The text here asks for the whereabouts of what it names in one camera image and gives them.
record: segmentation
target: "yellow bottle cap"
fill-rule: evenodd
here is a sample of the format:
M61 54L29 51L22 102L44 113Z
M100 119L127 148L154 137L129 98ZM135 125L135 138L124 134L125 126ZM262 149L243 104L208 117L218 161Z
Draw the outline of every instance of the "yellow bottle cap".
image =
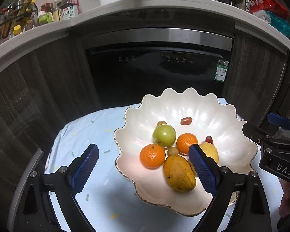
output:
M20 25L16 25L13 29L14 36L18 35L21 32L21 30L22 29L21 29Z

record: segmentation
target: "blue gripper pad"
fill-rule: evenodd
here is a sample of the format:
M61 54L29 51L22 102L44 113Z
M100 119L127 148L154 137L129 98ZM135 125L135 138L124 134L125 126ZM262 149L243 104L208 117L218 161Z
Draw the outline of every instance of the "blue gripper pad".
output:
M279 126L286 131L290 130L290 120L275 113L268 114L268 122Z
M210 170L206 163L209 158L196 144L189 148L188 155L205 191L214 197L217 193L217 182L213 172Z
M71 185L71 193L82 192L93 168L99 158L99 149L97 145L90 144L81 157L75 158L69 168L71 173L69 183Z

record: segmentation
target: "countertop edge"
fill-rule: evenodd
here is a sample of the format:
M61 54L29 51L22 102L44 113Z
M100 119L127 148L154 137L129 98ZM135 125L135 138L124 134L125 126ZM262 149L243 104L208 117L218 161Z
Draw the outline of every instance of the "countertop edge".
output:
M20 48L25 43L36 40L43 35L51 34L52 32L60 30L65 31L68 28L78 26L93 18L98 18L115 12L150 7L199 9L227 16L255 29L261 30L290 50L290 40L277 29L248 12L225 3L214 0L121 0L93 8L69 20L53 22L24 32L0 45L0 59L7 53L14 51L16 48Z

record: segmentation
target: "light blue tablecloth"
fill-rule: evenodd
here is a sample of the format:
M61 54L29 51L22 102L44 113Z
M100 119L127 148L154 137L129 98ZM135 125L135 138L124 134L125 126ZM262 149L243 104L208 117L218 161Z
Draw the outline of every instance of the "light blue tablecloth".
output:
M141 201L133 184L115 167L119 149L113 132L124 126L124 113L128 107L118 107L91 113L67 124L55 139L47 159L45 173L53 173L61 166L69 166L81 156L90 143L99 147L99 160L83 191L76 200L97 232L191 232L203 214L185 217L165 207L155 207ZM278 207L282 188L278 178L258 167L260 150L252 166L259 173L271 212L273 231L277 231ZM61 228L70 231L59 207L55 193L50 193L54 211ZM223 218L218 231L226 228L234 205Z

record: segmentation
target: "bowl rim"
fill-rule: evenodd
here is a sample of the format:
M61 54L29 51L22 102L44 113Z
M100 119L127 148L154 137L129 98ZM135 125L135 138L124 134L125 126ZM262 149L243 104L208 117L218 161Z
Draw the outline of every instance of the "bowl rim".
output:
M207 208L204 208L202 211L200 211L200 212L198 212L198 213L195 213L195 214L185 214L185 213L181 213L181 212L176 211L176 210L173 209L170 205L167 205L167 204L156 204L156 203L149 202L149 201L145 200L145 199L144 199L144 198L143 198L143 197L138 193L138 190L137 190L137 187L136 187L136 184L135 184L134 180L132 180L132 179L130 179L128 176L126 176L126 175L125 175L125 174L124 174L124 173L119 169L118 164L117 164L117 159L121 156L121 154L122 154L122 150L121 150L120 145L119 145L118 142L117 142L117 139L116 139L116 136L115 136L115 132L116 132L118 129L122 129L122 128L124 128L124 127L126 126L126 124L127 124L127 118L126 118L127 110L130 109L130 108L138 109L138 108L140 108L140 107L142 106L143 100L144 100L144 98L145 98L146 96L151 95L151 96L153 96L153 97L155 97L155 98L160 98L160 97L163 95L163 93L164 93L166 90L169 90L169 89L175 91L173 88L168 87L168 88L164 89L163 92L161 93L161 95L158 96L158 97L155 97L155 96L153 96L153 95L151 95L151 94L146 94L146 95L143 96L143 98L142 98L142 100L141 100L141 104L140 104L138 107L132 107L132 106L131 106L131 107L128 107L128 108L125 110L125 115L124 115L124 117L125 117L125 124L124 124L124 126L115 129L115 130L114 130L114 133L113 133L115 143L116 143L116 145L117 145L118 148L119 148L119 155L116 157L116 160L115 160L115 167L116 167L117 170L121 173L121 175L123 175L126 179L128 179L129 181L131 181L131 182L133 183L134 188L135 188L135 192L136 192L137 196L138 196L138 197L139 197L143 202L148 203L148 204L150 204L150 205L157 206L157 207L167 207L167 208L171 209L172 211L174 211L174 212L177 213L177 214L180 214L180 215L183 215L183 216L187 216L187 217L193 217L193 216L200 215L200 214L203 213L203 212L204 212L208 207L207 207ZM186 90L188 90L188 89L193 89L193 90L198 94L197 90L195 90L195 89L192 88L192 87L189 87L189 88L185 89L183 92L177 92L177 91L175 91L175 92L176 92L177 94L183 94L183 93L184 93ZM199 95L199 96L201 96L201 97L205 97L205 96L207 96L207 95L214 95L215 98L217 99L217 102L219 103L219 101L218 101L218 97L217 97L214 93L208 93L208 94L206 94L206 95L204 95L204 96L203 96L203 95ZM235 106L232 105L232 104L226 104L226 105L222 105L222 106L227 106L227 105L231 105L231 106L234 108L234 110L235 110L235 117L237 118L237 112L236 112L236 108L235 108ZM255 153L255 155L252 157L251 161L249 162L249 167L251 168L251 170L253 170L251 164L252 164L253 159L256 157L256 155L257 155L257 153L258 153L258 146L257 146L257 144L256 144L255 142L251 141L250 139L249 139L249 141L250 141L251 143L254 143L254 144L256 145L256 148L257 148L257 149L256 149L256 153ZM236 192L236 197L235 197L234 201L230 202L230 203L228 204L228 206L231 206L232 204L234 204L234 203L237 201L238 195L239 195L239 192L237 191L237 192Z

